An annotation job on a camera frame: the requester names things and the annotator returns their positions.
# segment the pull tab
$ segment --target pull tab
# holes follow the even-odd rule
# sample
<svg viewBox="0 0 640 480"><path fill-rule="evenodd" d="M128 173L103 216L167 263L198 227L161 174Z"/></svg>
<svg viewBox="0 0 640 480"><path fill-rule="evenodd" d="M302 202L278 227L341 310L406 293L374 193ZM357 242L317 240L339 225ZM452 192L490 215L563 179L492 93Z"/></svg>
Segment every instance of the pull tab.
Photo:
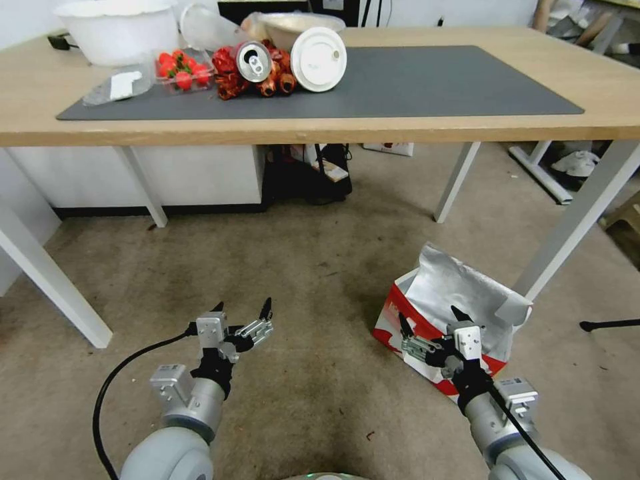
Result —
<svg viewBox="0 0 640 480"><path fill-rule="evenodd" d="M256 75L262 74L262 71L265 69L265 66L262 65L262 62L260 62L260 59L257 55L249 58L249 67Z"/></svg>

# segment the red and white box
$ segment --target red and white box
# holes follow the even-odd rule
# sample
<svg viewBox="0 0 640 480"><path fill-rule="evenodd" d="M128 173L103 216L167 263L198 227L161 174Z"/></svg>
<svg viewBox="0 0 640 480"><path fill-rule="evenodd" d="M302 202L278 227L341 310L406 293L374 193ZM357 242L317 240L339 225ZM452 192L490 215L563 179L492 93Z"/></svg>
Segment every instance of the red and white box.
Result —
<svg viewBox="0 0 640 480"><path fill-rule="evenodd" d="M432 340L446 335L447 324L456 322L451 305L483 327L482 366L494 376L507 364L513 334L529 317L531 302L429 245L420 254L420 267L393 283L373 336L456 401L458 392L440 368L403 354L398 318L401 312L417 336Z"/></svg>

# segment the black bag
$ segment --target black bag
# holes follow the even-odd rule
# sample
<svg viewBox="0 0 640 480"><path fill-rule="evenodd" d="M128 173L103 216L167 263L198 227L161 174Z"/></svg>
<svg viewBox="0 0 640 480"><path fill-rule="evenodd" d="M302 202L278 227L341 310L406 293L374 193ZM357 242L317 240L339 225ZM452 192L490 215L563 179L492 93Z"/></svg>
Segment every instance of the black bag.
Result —
<svg viewBox="0 0 640 480"><path fill-rule="evenodd" d="M325 174L324 161L329 161L349 173L347 160L351 154L348 145L330 143L322 150L315 146L320 171L308 163L290 160L282 153L282 148L275 148L273 161L265 166L265 198L272 201L278 199L304 198L313 205L326 205L334 201L344 201L353 190L351 178L338 182L332 181Z"/></svg>

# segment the gray desk mat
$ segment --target gray desk mat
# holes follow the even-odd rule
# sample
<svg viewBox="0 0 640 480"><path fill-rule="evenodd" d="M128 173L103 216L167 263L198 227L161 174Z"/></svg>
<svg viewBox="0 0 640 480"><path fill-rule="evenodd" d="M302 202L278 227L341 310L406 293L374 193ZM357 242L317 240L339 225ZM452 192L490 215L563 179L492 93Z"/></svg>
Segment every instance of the gray desk mat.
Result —
<svg viewBox="0 0 640 480"><path fill-rule="evenodd" d="M258 94L223 101L215 90L172 94L162 85L127 100L86 107L60 120L284 119L566 115L584 112L484 50L472 46L350 48L331 91Z"/></svg>

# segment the white plastic lid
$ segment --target white plastic lid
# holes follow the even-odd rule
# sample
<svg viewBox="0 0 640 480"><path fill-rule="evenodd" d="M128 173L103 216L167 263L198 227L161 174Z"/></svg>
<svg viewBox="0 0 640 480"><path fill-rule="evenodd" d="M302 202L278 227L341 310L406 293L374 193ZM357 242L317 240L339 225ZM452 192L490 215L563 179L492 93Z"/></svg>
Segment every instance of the white plastic lid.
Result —
<svg viewBox="0 0 640 480"><path fill-rule="evenodd" d="M342 38L326 27L303 32L291 49L291 70L307 90L334 88L347 69L347 49Z"/></svg>

